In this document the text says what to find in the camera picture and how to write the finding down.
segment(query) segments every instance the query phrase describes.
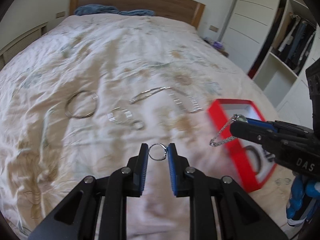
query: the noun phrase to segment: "electrical socket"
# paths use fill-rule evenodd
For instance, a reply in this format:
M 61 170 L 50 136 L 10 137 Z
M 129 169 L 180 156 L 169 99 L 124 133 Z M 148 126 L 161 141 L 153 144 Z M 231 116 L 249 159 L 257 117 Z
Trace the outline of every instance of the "electrical socket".
M 66 15 L 66 12 L 59 12 L 56 13 L 56 18 L 64 17 Z
M 219 28 L 210 25 L 209 30 L 214 31 L 215 33 L 217 33 Z

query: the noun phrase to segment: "red jewelry box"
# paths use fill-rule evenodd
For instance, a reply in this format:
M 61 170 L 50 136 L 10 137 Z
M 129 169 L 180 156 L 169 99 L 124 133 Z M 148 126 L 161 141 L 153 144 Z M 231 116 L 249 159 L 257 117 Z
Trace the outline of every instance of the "red jewelry box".
M 217 132 L 220 131 L 233 114 L 242 114 L 247 118 L 265 121 L 259 109 L 250 100 L 217 99 L 208 108 L 207 112 Z M 220 138 L 217 138 L 216 141 L 229 136 L 231 136 L 230 126 L 225 128 L 220 134 Z M 222 147 L 225 147 L 229 153 L 241 179 L 242 187 L 247 192 L 262 188 L 276 168 L 276 164 L 266 158 L 266 154 L 261 145 L 256 143 L 235 139 L 223 144 Z M 254 151 L 246 150 L 245 147 L 251 149 L 254 147 Z

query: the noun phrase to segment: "screw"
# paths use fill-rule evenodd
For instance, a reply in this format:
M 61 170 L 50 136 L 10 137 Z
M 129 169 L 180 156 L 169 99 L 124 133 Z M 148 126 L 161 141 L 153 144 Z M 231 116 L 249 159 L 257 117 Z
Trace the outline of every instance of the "screw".
M 222 181 L 223 181 L 224 183 L 230 184 L 230 183 L 232 182 L 232 178 L 229 177 L 229 176 L 224 176 L 224 177 L 222 178 Z
M 84 183 L 92 183 L 93 182 L 93 177 L 92 176 L 86 176 L 84 178 Z
M 194 167 L 186 167 L 186 172 L 187 173 L 194 173 L 196 169 Z
M 131 171 L 131 169 L 130 169 L 129 167 L 123 167 L 123 168 L 121 169 L 121 172 L 122 172 L 123 174 L 129 174 L 130 171 Z

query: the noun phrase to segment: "hand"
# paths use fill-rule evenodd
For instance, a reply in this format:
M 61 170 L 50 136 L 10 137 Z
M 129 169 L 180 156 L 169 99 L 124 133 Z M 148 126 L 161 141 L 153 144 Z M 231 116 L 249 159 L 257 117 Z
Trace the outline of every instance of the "hand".
M 304 211 L 300 211 L 299 213 L 303 216 L 300 218 L 296 218 L 295 214 L 298 210 L 300 210 L 303 206 L 303 201 L 308 201 L 310 198 L 305 198 L 305 196 L 309 196 L 313 198 L 310 201 L 310 205 L 305 207 L 305 211 L 308 213 L 305 214 Z M 306 219 L 307 221 L 313 216 L 317 207 L 320 205 L 320 182 L 309 179 L 306 176 L 298 175 L 291 186 L 291 194 L 289 201 L 287 203 L 286 213 L 289 225 L 297 225 L 303 223 Z

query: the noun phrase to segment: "bedspread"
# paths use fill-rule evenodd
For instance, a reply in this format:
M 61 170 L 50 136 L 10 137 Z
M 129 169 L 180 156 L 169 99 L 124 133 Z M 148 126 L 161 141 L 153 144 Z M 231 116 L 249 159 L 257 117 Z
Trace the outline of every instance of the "bedspread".
M 238 180 L 223 147 L 209 146 L 216 131 L 205 111 L 181 112 L 166 91 L 129 105 L 138 93 L 161 86 L 184 91 L 204 109 L 216 98 L 250 99 L 266 119 L 277 118 L 239 67 L 190 25 L 162 17 L 70 16 L 5 66 L 0 72 L 0 209 L 21 239 L 83 177 L 110 175 L 138 154 L 141 143 L 174 142 L 178 154 L 206 175 Z M 94 91 L 98 108 L 92 117 L 68 119 L 66 101 L 79 90 Z M 90 111 L 90 97 L 79 97 L 72 111 Z M 110 122 L 107 114 L 118 106 L 145 128 Z M 279 225 L 286 222 L 290 185 L 274 181 L 289 173 L 278 168 L 265 188 L 253 193 Z M 188 199 L 173 196 L 167 161 L 149 160 L 143 195 L 128 199 L 128 238 L 188 239 L 188 228 Z

